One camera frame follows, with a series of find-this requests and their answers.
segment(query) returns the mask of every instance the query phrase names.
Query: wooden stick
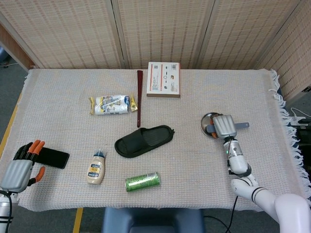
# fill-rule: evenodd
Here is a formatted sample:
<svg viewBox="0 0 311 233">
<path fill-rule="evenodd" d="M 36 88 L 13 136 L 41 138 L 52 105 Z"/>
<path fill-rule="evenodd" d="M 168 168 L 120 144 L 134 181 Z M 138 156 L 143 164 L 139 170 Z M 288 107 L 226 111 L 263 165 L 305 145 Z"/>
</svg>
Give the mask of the wooden stick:
<svg viewBox="0 0 311 233">
<path fill-rule="evenodd" d="M 140 113 L 141 113 L 142 70 L 137 71 L 137 88 L 138 88 L 137 128 L 139 128 L 140 127 Z"/>
</svg>

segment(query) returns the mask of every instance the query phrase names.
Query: white cable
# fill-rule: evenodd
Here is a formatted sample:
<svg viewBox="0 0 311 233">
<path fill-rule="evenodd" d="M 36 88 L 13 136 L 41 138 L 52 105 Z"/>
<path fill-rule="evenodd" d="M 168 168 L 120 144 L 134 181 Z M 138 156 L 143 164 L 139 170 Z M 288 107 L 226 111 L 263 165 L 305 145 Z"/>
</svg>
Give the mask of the white cable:
<svg viewBox="0 0 311 233">
<path fill-rule="evenodd" d="M 12 66 L 12 65 L 18 65 L 18 63 L 8 64 L 8 65 L 1 65 L 0 67 L 9 67 L 9 66 Z"/>
<path fill-rule="evenodd" d="M 296 110 L 296 111 L 298 111 L 298 112 L 300 112 L 300 113 L 302 113 L 303 115 L 305 115 L 305 116 L 307 116 L 307 117 L 311 117 L 311 116 L 309 116 L 308 114 L 305 114 L 304 112 L 302 112 L 302 111 L 299 110 L 299 109 L 291 108 L 291 111 L 292 111 L 292 113 L 294 114 L 295 117 L 297 117 L 297 115 L 296 115 L 296 113 L 293 111 L 293 109 Z"/>
</svg>

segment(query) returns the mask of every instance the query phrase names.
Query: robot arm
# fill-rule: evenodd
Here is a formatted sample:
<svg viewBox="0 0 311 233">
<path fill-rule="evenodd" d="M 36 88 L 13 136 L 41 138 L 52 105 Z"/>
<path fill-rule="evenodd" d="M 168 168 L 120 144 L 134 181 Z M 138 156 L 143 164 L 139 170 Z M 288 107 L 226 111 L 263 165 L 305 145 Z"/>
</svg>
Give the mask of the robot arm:
<svg viewBox="0 0 311 233">
<path fill-rule="evenodd" d="M 216 115 L 212 118 L 216 134 L 225 141 L 224 149 L 228 159 L 229 174 L 237 175 L 231 181 L 233 192 L 251 200 L 276 222 L 281 233 L 310 233 L 311 212 L 307 201 L 296 194 L 283 194 L 276 197 L 252 175 L 251 166 L 246 162 L 238 140 L 231 115 Z"/>
<path fill-rule="evenodd" d="M 18 193 L 38 182 L 44 175 L 42 167 L 35 178 L 30 175 L 39 152 L 44 146 L 43 141 L 36 140 L 21 147 L 7 167 L 0 183 L 0 233 L 7 233 L 12 222 L 14 208 L 18 205 Z"/>
</svg>

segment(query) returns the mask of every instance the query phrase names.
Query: metal bowl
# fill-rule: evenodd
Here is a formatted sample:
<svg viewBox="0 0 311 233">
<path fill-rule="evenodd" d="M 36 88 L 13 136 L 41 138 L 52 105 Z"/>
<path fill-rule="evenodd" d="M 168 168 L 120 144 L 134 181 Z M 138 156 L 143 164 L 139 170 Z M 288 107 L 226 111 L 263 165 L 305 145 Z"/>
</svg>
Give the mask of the metal bowl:
<svg viewBox="0 0 311 233">
<path fill-rule="evenodd" d="M 214 116 L 214 115 L 219 115 L 219 113 L 207 113 L 205 114 L 202 119 L 201 119 L 201 130 L 202 132 L 206 135 L 206 136 L 209 136 L 211 138 L 214 138 L 212 136 L 211 133 L 207 132 L 206 131 L 206 126 L 210 124 L 210 118 L 211 116 Z"/>
</svg>

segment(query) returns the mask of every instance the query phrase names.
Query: orange finger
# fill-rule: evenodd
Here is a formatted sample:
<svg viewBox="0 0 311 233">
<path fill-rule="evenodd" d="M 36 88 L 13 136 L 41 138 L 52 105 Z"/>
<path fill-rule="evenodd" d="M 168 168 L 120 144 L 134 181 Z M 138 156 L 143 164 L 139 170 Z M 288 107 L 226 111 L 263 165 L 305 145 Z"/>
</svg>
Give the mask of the orange finger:
<svg viewBox="0 0 311 233">
<path fill-rule="evenodd" d="M 35 148 L 39 145 L 40 140 L 36 140 L 31 147 L 29 147 L 28 152 L 33 153 L 33 151 L 35 150 Z"/>
<path fill-rule="evenodd" d="M 217 138 L 218 136 L 217 136 L 217 134 L 216 134 L 215 132 L 213 132 L 213 133 L 212 133 L 212 137 L 213 137 L 213 138 Z"/>
<path fill-rule="evenodd" d="M 44 141 L 41 141 L 41 142 L 39 143 L 39 145 L 35 148 L 35 150 L 33 151 L 33 153 L 34 153 L 34 154 L 39 154 L 40 151 L 41 151 L 41 149 L 43 148 L 44 144 L 45 144 L 45 142 L 44 142 Z"/>
<path fill-rule="evenodd" d="M 45 172 L 45 167 L 42 166 L 42 167 L 40 168 L 40 170 L 39 170 L 39 173 L 38 173 L 37 176 L 35 177 L 35 182 L 39 182 L 39 181 L 42 179 L 42 177 L 43 177 L 43 175 L 44 175 L 44 172 Z"/>
</svg>

